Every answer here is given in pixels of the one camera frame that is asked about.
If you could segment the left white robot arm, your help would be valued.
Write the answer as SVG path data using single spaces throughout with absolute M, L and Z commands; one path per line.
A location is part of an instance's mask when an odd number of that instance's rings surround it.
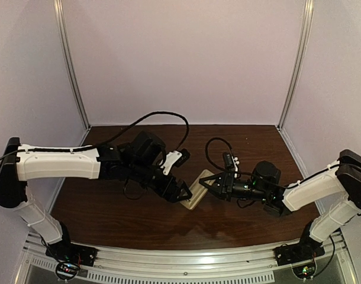
M 65 225 L 54 219 L 28 193 L 27 182 L 41 178 L 85 178 L 135 181 L 161 198 L 176 203 L 192 198 L 186 183 L 171 174 L 189 159 L 187 150 L 166 152 L 165 143 L 145 131 L 120 146 L 37 148 L 10 138 L 0 158 L 0 206 L 15 209 L 51 247 L 71 246 Z

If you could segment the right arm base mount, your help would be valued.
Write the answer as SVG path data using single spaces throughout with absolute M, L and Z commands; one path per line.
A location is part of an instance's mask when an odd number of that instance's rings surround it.
M 283 244 L 273 249 L 278 266 L 290 265 L 292 273 L 303 281 L 312 279 L 317 272 L 316 258 L 325 255 L 322 247 L 310 245 Z

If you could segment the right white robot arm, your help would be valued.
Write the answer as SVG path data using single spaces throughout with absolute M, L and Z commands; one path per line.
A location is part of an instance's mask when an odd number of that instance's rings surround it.
M 240 180 L 235 170 L 237 159 L 223 154 L 225 166 L 221 173 L 199 179 L 199 184 L 215 197 L 258 201 L 276 216 L 289 215 L 326 196 L 340 194 L 328 212 L 309 222 L 299 245 L 316 249 L 331 233 L 361 213 L 361 156 L 345 149 L 338 159 L 323 170 L 288 186 L 279 184 L 281 171 L 271 162 L 258 162 L 249 179 Z

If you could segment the white remote control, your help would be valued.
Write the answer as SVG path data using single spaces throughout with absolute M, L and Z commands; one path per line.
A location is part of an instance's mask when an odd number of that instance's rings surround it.
M 192 193 L 192 197 L 185 201 L 181 201 L 180 204 L 190 211 L 194 210 L 208 192 L 208 189 L 201 185 L 199 180 L 212 175 L 214 175 L 213 172 L 209 171 L 208 169 L 203 170 L 189 187 L 189 190 Z

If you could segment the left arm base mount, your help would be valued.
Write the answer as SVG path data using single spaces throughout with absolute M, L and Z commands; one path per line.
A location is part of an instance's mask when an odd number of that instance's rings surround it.
M 98 250 L 94 247 L 70 243 L 64 246 L 60 243 L 45 244 L 46 256 L 50 256 L 57 265 L 54 268 L 55 275 L 64 282 L 73 280 L 80 275 L 82 266 L 93 267 Z

